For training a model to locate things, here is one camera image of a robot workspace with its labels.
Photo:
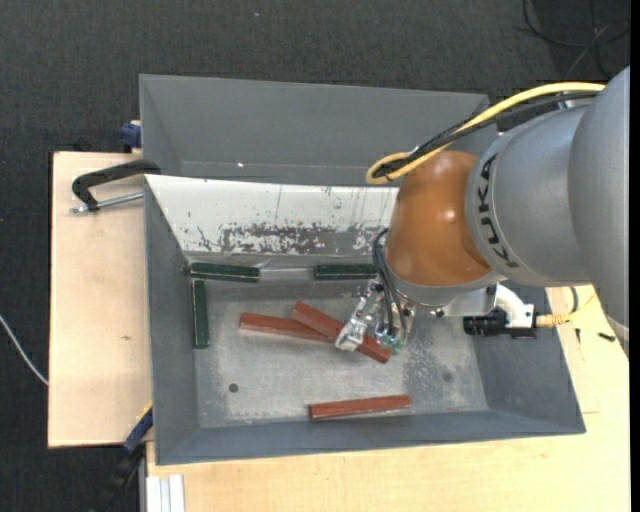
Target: wooden table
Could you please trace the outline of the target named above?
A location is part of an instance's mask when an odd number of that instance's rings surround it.
[[[151,397],[141,202],[73,215],[73,178],[137,155],[56,153],[49,446],[121,443]],[[98,198],[140,189],[130,179]],[[561,289],[552,304],[567,307]],[[581,344],[574,327],[581,329]],[[587,433],[344,454],[156,466],[187,512],[630,510],[629,365],[597,301],[560,340]]]

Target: red wooden stick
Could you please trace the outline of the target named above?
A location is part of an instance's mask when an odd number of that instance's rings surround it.
[[[307,327],[311,327],[312,329],[321,332],[332,340],[335,340],[338,337],[338,334],[343,327],[343,323],[339,320],[326,315],[322,311],[319,311],[304,302],[296,302],[296,305],[293,307],[293,311],[291,312],[291,318],[306,325]],[[364,336],[362,345],[360,345],[356,350],[383,364],[391,357],[390,348],[380,348],[378,342],[371,336],[367,335]]]
[[[411,407],[409,395],[391,395],[313,404],[309,406],[309,416],[312,420],[321,420],[352,414],[408,409],[409,407]]]
[[[333,343],[335,338],[330,338],[324,334],[307,327],[306,325],[290,320],[288,318],[278,318],[275,316],[258,315],[255,313],[242,313],[240,315],[240,329],[245,331],[266,332],[269,334],[279,334],[303,340],[324,341]]]

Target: gray carpet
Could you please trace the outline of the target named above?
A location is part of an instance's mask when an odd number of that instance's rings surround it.
[[[598,23],[630,17],[630,1],[595,5]],[[556,37],[593,38],[587,0],[536,0],[530,10]],[[495,100],[562,79],[584,51],[542,41],[525,27],[521,4],[508,0],[0,0],[0,313],[46,374],[49,153],[122,150],[119,128],[138,117],[139,73],[478,92]],[[616,34],[608,30],[607,37]],[[629,41],[627,34],[599,49],[604,70],[586,53],[571,78],[604,80],[603,71],[622,69]],[[46,389],[4,332],[0,390],[0,510],[86,510],[117,448],[47,450]],[[130,491],[116,510],[134,506]]]

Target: dark green bar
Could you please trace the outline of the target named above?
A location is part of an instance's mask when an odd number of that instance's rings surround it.
[[[209,346],[209,318],[207,316],[207,290],[204,287],[204,281],[194,280],[192,290],[193,325],[195,327],[193,346],[206,348]]]
[[[318,281],[373,279],[378,275],[375,265],[316,265],[313,277]]]
[[[199,279],[238,281],[256,283],[260,279],[260,269],[240,265],[217,265],[215,263],[192,263],[191,275]]]

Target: yellow cable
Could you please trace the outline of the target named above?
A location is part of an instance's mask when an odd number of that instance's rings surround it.
[[[529,89],[527,91],[523,91],[521,93],[515,94],[506,100],[501,101],[500,103],[494,105],[493,107],[488,108],[484,112],[481,112],[476,117],[471,119],[469,122],[462,125],[458,128],[454,133],[457,133],[460,130],[464,130],[470,126],[481,123],[487,119],[490,119],[500,112],[504,112],[509,108],[517,105],[518,103],[522,103],[524,101],[530,100],[532,98],[537,98],[538,96],[545,96],[547,94],[558,94],[562,92],[599,92],[604,89],[604,85],[601,84],[591,84],[591,83],[583,83],[583,82],[561,82],[557,84],[548,84],[542,85],[540,87],[535,87],[533,89]],[[385,176],[380,176],[378,178],[374,177],[374,173],[384,164],[389,162],[393,162],[394,160],[402,160],[403,158],[407,158],[411,153],[394,153],[393,155],[385,156],[378,160],[375,164],[373,164],[366,174],[367,183],[370,185],[382,185],[387,183],[390,180],[395,180],[404,176],[405,174],[411,172],[413,169],[418,167],[419,165],[426,162],[429,158],[434,156],[436,153],[442,151],[449,144],[445,144],[439,148],[430,151],[426,155],[417,158],[413,162],[408,163],[407,165],[401,167],[400,169],[396,169]]]
[[[536,317],[536,327],[551,328],[555,327],[556,325],[566,324],[567,322],[570,322],[571,320],[585,312],[587,306],[591,304],[595,296],[596,294],[594,292],[594,294],[589,297],[589,300],[584,304],[584,306],[580,306],[572,313],[567,313],[566,315],[540,315]]]

